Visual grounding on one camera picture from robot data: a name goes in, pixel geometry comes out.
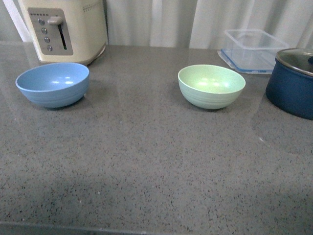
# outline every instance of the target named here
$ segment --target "green bowl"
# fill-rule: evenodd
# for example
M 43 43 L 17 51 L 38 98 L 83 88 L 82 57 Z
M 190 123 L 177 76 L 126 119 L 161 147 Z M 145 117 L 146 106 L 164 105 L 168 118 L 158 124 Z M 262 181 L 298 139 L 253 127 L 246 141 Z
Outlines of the green bowl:
M 178 73 L 182 95 L 193 105 L 220 109 L 234 102 L 246 85 L 237 72 L 215 65 L 191 65 Z

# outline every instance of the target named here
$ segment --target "toaster lever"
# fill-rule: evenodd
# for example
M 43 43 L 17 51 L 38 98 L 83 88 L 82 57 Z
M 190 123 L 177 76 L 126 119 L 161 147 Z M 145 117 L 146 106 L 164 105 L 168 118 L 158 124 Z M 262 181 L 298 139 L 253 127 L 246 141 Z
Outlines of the toaster lever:
M 62 22 L 63 22 L 63 19 L 61 16 L 51 16 L 48 19 L 48 24 L 51 24 L 51 25 L 60 25 L 62 24 Z

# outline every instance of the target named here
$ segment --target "curtain fold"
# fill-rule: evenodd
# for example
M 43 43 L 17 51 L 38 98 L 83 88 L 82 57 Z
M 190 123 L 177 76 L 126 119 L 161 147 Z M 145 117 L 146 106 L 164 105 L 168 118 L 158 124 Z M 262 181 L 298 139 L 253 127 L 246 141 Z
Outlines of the curtain fold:
M 311 0 L 107 0 L 112 45 L 219 49 L 226 29 L 262 29 L 313 47 Z

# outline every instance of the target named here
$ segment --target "toaster control panel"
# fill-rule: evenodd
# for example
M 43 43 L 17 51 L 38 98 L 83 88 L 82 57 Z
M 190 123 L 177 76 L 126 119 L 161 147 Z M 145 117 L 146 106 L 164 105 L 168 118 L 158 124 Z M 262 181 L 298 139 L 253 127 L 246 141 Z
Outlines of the toaster control panel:
M 37 40 L 44 55 L 72 55 L 67 22 L 60 8 L 28 8 Z

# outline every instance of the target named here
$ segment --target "toaster slot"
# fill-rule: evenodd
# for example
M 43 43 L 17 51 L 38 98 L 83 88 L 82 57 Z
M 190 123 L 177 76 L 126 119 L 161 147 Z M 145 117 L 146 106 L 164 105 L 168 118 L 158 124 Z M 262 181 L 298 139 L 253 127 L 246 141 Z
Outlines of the toaster slot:
M 59 29 L 61 40 L 63 43 L 63 48 L 64 48 L 64 50 L 67 50 L 67 45 L 65 43 L 65 39 L 64 39 L 63 31 L 62 31 L 62 26 L 60 24 L 58 25 L 58 29 Z

